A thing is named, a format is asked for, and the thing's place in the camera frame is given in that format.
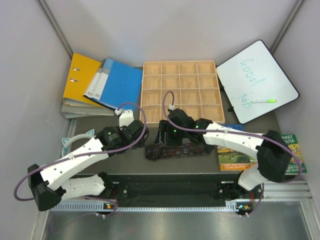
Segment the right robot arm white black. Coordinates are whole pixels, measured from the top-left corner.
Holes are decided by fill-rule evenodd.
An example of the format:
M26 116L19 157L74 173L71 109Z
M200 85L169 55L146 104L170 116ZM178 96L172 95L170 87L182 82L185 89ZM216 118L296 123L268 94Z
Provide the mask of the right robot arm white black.
M164 117L169 145L177 145L179 140L188 139L195 144L232 149L257 161L234 181L233 192L237 197L245 198L255 187L267 181L281 183L285 180L292 151L278 132L249 133L204 118L194 120L184 110L172 106L164 113Z

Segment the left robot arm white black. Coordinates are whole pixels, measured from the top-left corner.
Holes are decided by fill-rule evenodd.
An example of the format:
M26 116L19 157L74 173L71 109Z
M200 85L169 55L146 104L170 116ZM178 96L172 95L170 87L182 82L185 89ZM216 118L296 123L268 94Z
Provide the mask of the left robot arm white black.
M73 198L94 196L106 199L115 195L107 173L80 178L75 175L99 161L144 145L149 134L145 123L134 119L131 110L123 111L118 120L118 126L105 127L66 155L67 161L57 160L49 167L33 164L27 169L28 185L39 211L50 210Z

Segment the brown floral necktie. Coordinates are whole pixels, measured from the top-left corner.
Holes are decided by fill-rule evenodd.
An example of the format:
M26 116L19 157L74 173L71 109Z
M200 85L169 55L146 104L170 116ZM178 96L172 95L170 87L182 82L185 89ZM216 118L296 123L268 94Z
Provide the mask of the brown floral necktie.
M213 146L192 142L182 145L151 144L145 147L144 155L147 160L157 161L162 159L206 156L213 150Z

